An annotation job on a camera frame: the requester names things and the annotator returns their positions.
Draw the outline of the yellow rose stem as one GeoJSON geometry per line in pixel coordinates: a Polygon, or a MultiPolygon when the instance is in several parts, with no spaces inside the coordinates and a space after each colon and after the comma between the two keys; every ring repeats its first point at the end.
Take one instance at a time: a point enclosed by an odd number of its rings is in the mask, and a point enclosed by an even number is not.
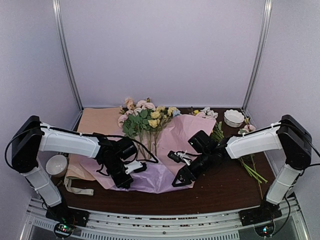
{"type": "Polygon", "coordinates": [[[161,132],[166,128],[169,122],[174,118],[173,111],[179,110],[177,107],[158,106],[155,111],[150,113],[151,119],[148,120],[148,147],[154,156],[158,155],[158,141],[161,132]]]}

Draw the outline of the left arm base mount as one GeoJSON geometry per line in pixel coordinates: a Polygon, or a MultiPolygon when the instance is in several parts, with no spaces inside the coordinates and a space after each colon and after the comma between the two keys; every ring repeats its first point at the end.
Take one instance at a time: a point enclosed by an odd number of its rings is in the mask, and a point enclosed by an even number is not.
{"type": "Polygon", "coordinates": [[[46,218],[57,222],[53,227],[53,233],[59,239],[69,238],[78,227],[86,227],[89,216],[88,211],[74,208],[70,208],[61,214],[48,209],[45,214],[46,218]]]}

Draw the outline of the purple pink wrapping paper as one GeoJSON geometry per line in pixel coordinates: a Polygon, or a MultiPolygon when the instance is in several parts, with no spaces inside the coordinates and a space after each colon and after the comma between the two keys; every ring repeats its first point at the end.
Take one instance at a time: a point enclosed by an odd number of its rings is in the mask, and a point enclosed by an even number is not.
{"type": "MultiPolygon", "coordinates": [[[[131,173],[133,183],[131,191],[160,194],[178,191],[172,182],[183,163],[176,163],[168,157],[170,151],[185,151],[195,154],[196,151],[188,143],[189,139],[202,130],[210,135],[216,121],[198,116],[182,114],[174,117],[164,130],[161,131],[157,141],[157,164],[148,163],[147,169],[140,173],[131,173]]],[[[124,135],[118,125],[116,117],[82,116],[77,129],[83,133],[99,133],[105,135],[124,135]]]]}

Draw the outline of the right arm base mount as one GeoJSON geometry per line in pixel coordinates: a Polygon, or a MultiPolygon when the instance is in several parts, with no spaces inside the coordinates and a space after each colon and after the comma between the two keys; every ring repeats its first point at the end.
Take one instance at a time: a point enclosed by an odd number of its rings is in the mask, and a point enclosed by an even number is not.
{"type": "Polygon", "coordinates": [[[282,216],[279,209],[267,209],[261,206],[241,210],[238,214],[242,226],[253,225],[255,233],[260,237],[270,237],[276,229],[274,220],[282,216]]]}

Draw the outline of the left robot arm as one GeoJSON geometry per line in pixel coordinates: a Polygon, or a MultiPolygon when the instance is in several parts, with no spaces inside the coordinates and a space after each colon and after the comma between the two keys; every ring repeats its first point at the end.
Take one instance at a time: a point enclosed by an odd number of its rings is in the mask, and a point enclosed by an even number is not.
{"type": "Polygon", "coordinates": [[[54,154],[65,153],[95,160],[100,172],[111,177],[117,188],[129,189],[132,172],[143,172],[146,164],[137,161],[134,141],[125,136],[82,133],[53,127],[36,115],[30,116],[11,140],[11,166],[35,188],[48,208],[61,222],[72,218],[72,211],[44,170],[54,154]]]}

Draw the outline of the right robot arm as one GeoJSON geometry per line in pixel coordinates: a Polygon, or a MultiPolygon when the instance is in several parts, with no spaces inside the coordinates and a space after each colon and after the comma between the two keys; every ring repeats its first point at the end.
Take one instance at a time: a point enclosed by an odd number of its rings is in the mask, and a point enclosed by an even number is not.
{"type": "Polygon", "coordinates": [[[235,134],[220,141],[199,130],[188,143],[196,154],[193,160],[178,170],[173,187],[190,185],[204,171],[224,159],[239,159],[257,153],[265,153],[270,162],[276,157],[281,158],[283,164],[277,166],[275,180],[265,194],[265,203],[256,210],[256,216],[261,221],[268,220],[276,212],[275,206],[296,185],[302,172],[312,162],[312,136],[289,114],[267,127],[235,134]]]}

